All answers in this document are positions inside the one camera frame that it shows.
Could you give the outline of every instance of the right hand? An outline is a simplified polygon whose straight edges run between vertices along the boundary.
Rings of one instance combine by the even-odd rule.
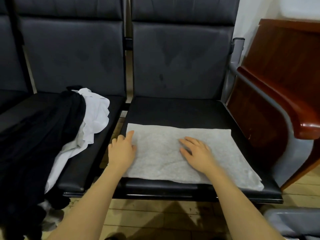
[[[210,148],[202,141],[188,136],[179,141],[190,149],[192,155],[183,147],[180,148],[180,152],[194,169],[207,174],[213,166],[217,166]]]

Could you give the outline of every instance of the white paper towel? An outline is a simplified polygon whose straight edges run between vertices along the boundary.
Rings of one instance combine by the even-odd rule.
[[[188,164],[179,151],[181,144],[178,139],[190,136],[211,148],[220,166],[239,188],[263,190],[261,178],[240,152],[230,129],[180,129],[129,123],[127,132],[132,130],[135,131],[132,144],[138,149],[136,159],[124,177],[211,184],[203,173]]]

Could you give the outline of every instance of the wooden panel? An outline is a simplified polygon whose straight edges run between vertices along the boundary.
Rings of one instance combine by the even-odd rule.
[[[261,20],[242,66],[283,86],[320,115],[320,23]],[[282,155],[287,131],[282,116],[249,86],[238,80],[228,108],[267,167]],[[320,159],[320,141],[293,183]]]

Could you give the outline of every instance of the chair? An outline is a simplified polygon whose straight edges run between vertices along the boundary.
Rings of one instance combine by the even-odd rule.
[[[90,187],[126,101],[122,0],[14,0],[38,93],[0,116],[0,131],[48,106],[67,86],[110,100],[109,123],[70,158],[56,185],[80,197]]]
[[[121,134],[128,123],[231,129],[264,185],[261,192],[244,194],[252,202],[282,203],[279,186],[256,163],[249,141],[220,101],[229,80],[240,75],[244,40],[232,41],[238,5],[239,0],[131,0],[134,98]],[[122,178],[114,198],[218,201],[212,185],[140,178]]]
[[[0,113],[32,94],[29,75],[22,68],[18,50],[5,0],[0,0]]]

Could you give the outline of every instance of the seat cushion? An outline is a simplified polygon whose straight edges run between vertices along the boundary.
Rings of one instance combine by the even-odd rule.
[[[0,89],[0,113],[16,105],[28,96],[24,91],[12,91]]]
[[[128,123],[162,125],[178,128],[231,129],[231,136],[250,166],[261,177],[264,190],[243,190],[252,201],[282,203],[281,190],[256,162],[256,154],[226,106],[220,101],[135,97],[121,130],[126,134]],[[122,178],[114,198],[217,201],[212,185],[182,184],[165,180]]]
[[[57,93],[37,93],[0,115],[0,132],[18,123],[23,118],[49,106]],[[59,189],[66,195],[81,195],[91,185],[93,168],[99,166],[106,146],[112,136],[120,116],[121,107],[126,101],[122,96],[105,96],[110,100],[109,123],[102,132],[94,135],[94,143],[78,155],[70,158],[57,181]]]

